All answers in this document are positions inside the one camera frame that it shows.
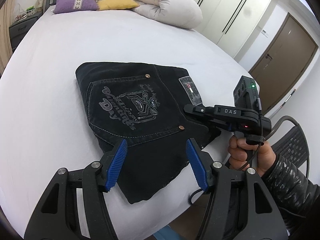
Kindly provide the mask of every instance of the nightstand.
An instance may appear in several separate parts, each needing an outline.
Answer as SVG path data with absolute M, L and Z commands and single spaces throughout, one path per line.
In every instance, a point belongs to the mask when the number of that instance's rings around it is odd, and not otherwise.
M 21 21 L 14 22 L 9 27 L 9 36 L 11 41 L 12 52 L 18 47 L 19 43 L 22 41 L 23 37 L 31 29 L 33 24 L 41 17 L 42 11 L 37 12 L 34 15 L 28 16 Z

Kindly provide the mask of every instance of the hand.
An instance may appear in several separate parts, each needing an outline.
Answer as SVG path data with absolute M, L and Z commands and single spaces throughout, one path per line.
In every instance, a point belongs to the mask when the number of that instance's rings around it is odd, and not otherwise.
M 228 147 L 228 152 L 231 155 L 229 158 L 230 169 L 237 170 L 245 165 L 247 153 L 243 149 L 255 151 L 257 147 L 258 145 L 246 144 L 245 138 L 237 139 L 235 136 L 232 136 L 229 140 Z M 256 170 L 260 177 L 266 173 L 266 171 L 273 165 L 275 160 L 276 154 L 273 152 L 270 144 L 266 141 L 264 145 L 260 147 L 258 152 L 258 167 Z

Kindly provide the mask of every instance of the black chair back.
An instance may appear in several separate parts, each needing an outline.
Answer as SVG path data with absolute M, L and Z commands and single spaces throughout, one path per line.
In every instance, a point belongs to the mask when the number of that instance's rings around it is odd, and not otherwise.
M 309 156 L 306 137 L 300 125 L 294 126 L 272 146 L 276 154 L 281 154 L 299 168 Z

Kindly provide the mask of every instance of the blue gripper pad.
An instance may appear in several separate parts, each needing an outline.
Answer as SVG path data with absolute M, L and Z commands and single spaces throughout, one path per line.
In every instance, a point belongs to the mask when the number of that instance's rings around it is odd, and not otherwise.
M 201 150 L 196 141 L 193 138 L 188 139 L 186 143 L 187 157 L 189 159 L 193 174 L 196 177 L 199 187 L 204 192 L 206 192 L 209 188 L 207 181 L 207 171 L 199 158 L 198 152 L 201 152 Z
M 123 139 L 111 161 L 109 169 L 107 170 L 107 181 L 105 188 L 108 191 L 110 191 L 110 189 L 116 185 L 127 152 L 128 144 L 127 141 Z

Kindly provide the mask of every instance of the wire basket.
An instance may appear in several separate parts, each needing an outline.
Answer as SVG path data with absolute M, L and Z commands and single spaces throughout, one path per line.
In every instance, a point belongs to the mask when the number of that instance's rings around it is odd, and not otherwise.
M 24 11 L 21 9 L 21 6 L 18 4 L 17 8 L 15 8 L 15 11 L 16 11 L 16 16 L 14 17 L 13 22 L 21 21 L 28 16 L 34 15 L 37 12 L 37 9 L 33 8 L 31 10 Z

